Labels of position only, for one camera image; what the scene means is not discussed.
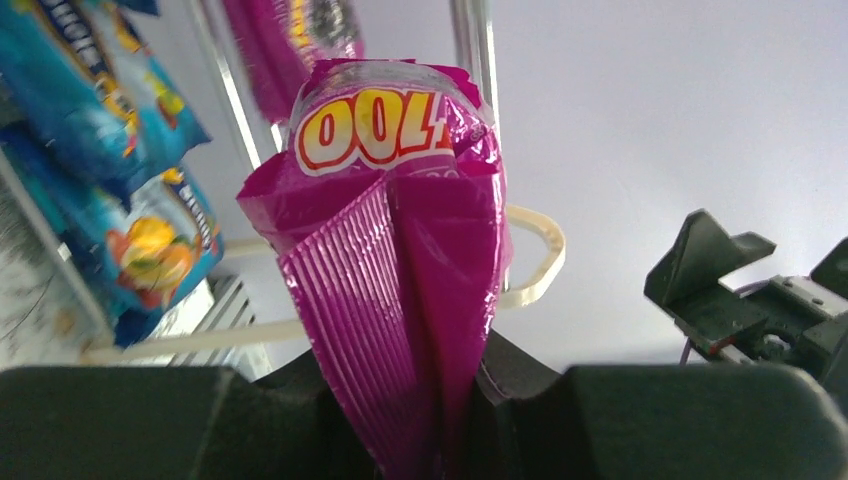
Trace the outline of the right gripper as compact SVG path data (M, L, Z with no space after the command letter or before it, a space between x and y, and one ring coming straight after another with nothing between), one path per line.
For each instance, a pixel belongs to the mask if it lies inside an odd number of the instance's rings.
M704 209L687 215L650 270L644 295L708 362L767 362L801 369L834 398L847 395L847 243L806 276L776 275L736 291L722 277L774 253L752 231L729 234Z

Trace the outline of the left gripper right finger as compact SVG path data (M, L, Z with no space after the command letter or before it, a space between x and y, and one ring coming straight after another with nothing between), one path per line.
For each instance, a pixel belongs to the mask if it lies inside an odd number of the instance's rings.
M847 421L801 370L578 365L499 334L472 396L471 479L843 479Z

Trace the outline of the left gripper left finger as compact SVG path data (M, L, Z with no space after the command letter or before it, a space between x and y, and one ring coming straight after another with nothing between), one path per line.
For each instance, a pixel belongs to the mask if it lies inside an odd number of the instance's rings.
M5 479L374 479L313 355L231 367L20 367L1 375Z

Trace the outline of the purple candy bag top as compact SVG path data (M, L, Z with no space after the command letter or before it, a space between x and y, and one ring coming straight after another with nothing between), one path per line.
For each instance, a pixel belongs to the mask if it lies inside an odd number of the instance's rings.
M287 149L237 200L320 370L387 479L463 479L475 375L511 255L492 114L469 74L318 62Z

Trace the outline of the purple candy bag carried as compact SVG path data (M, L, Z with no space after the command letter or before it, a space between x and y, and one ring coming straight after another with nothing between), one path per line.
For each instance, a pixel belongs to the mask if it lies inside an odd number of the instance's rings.
M272 124L288 122L317 61L364 55L350 1L230 0L222 5L256 105Z

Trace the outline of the white metal shelf rack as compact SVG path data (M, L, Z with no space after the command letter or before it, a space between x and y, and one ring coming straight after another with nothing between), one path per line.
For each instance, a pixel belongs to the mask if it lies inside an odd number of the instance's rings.
M2 366L199 366L304 336L332 377L392 387L434 353L456 392L565 260L555 222L507 203L470 74L364 58L343 2L228 2L284 137L241 181L236 240L211 199L230 168L132 22L163 8L1 5Z

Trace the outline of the lower blue candy bag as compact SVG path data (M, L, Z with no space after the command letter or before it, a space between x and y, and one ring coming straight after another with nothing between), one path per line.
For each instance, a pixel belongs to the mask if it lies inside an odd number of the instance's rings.
M222 259L220 226L183 165L124 204L65 172L21 124L2 129L1 147L109 316L117 346L145 340Z

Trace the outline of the blue candy bag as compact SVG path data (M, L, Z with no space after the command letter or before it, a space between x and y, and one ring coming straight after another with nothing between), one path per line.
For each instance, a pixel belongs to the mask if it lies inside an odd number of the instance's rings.
M222 259L220 226L183 165L124 204L65 172L21 124L2 129L1 147L109 316L117 346L145 340Z
M123 202L209 137L126 11L154 1L4 1L1 76L69 172Z

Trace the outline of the upper blue candy bag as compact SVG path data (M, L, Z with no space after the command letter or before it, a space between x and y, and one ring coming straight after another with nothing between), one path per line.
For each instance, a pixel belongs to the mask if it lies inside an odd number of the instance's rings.
M4 1L1 76L69 172L123 202L209 137L126 11L154 1Z

